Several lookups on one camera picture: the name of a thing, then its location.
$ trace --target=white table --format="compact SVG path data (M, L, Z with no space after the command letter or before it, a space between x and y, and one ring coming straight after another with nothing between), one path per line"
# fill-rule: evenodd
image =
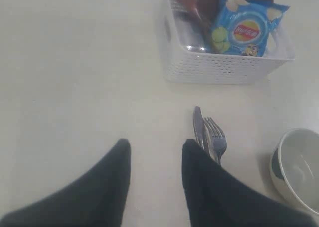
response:
M161 0L0 0L0 216L65 186L123 137L123 226L190 226L181 149L195 105L227 135L223 167L280 200L269 154L287 129L319 132L319 0L275 1L292 6L283 22L296 61L255 85L216 86L163 79Z

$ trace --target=knife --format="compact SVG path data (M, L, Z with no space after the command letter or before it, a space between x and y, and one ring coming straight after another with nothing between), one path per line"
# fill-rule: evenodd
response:
M199 106L195 107L193 113L193 126L197 143L209 154L208 146L205 145L205 126Z

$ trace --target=silver fork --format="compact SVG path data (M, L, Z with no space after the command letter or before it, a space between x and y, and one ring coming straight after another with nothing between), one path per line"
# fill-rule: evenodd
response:
M204 119L204 124L210 134L210 147L214 150L217 157L217 163L221 165L221 156L227 149L226 137L223 130L210 117Z

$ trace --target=snack package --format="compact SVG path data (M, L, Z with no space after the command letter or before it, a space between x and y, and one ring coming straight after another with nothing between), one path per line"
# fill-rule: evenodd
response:
M269 33L280 23L288 6L246 0L220 0L221 11L211 30L217 53L263 56Z

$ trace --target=ceramic bowl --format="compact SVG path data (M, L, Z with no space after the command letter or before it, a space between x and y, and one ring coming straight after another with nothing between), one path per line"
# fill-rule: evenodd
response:
M288 131L270 161L272 181L293 206L319 215L319 135L307 129Z

